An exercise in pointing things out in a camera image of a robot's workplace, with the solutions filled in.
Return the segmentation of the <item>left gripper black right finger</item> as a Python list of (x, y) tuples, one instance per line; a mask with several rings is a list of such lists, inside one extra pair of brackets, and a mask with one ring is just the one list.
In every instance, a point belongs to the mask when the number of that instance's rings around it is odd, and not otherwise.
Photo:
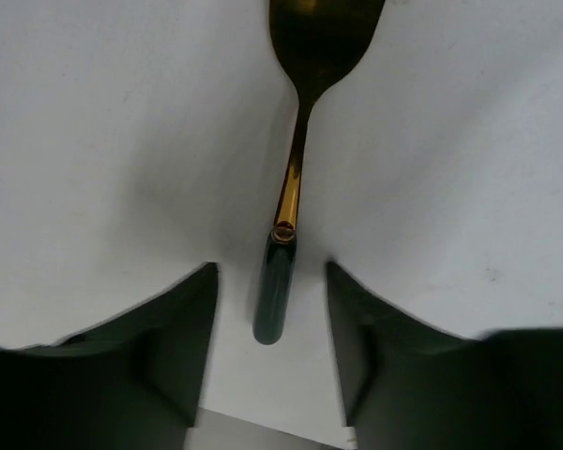
[(346, 423), (361, 449), (563, 449), (563, 328), (456, 337), (326, 265)]

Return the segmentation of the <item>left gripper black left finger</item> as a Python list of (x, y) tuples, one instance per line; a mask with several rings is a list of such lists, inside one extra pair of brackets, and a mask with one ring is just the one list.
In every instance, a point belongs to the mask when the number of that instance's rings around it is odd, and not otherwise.
[(180, 449), (194, 426), (219, 293), (208, 262), (53, 345), (0, 347), (0, 449)]

